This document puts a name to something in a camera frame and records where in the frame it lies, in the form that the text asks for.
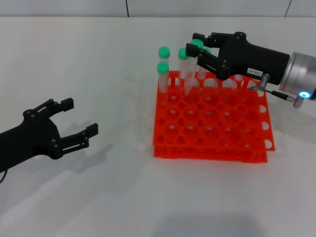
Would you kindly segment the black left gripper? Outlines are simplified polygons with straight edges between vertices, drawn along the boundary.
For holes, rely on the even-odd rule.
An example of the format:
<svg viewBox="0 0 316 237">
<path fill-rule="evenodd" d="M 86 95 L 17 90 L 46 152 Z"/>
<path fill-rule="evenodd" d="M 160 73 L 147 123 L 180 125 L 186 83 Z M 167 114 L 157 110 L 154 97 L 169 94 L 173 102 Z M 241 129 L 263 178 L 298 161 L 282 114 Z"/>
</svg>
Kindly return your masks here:
<svg viewBox="0 0 316 237">
<path fill-rule="evenodd" d="M 74 108 L 72 98 L 60 103 L 49 99 L 23 113 L 23 122 L 0 134 L 0 171 L 6 171 L 34 156 L 59 159 L 62 155 L 89 147 L 89 139 L 98 134 L 98 124 L 61 138 L 51 116 Z"/>
</svg>

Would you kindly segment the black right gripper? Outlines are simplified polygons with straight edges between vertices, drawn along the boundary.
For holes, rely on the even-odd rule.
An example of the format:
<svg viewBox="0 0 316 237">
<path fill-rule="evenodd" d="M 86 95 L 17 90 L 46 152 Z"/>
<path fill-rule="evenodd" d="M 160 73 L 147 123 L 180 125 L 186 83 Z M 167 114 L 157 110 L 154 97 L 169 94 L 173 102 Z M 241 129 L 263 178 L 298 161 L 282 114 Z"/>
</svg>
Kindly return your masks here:
<svg viewBox="0 0 316 237">
<path fill-rule="evenodd" d="M 206 47 L 218 47 L 218 57 L 207 50 L 187 43 L 186 55 L 197 59 L 197 64 L 212 72 L 217 79 L 232 75 L 244 75 L 260 80 L 263 74 L 270 76 L 269 83 L 280 84 L 289 61 L 289 55 L 249 43 L 246 34 L 213 32 L 209 36 L 194 33 L 193 39 Z"/>
</svg>

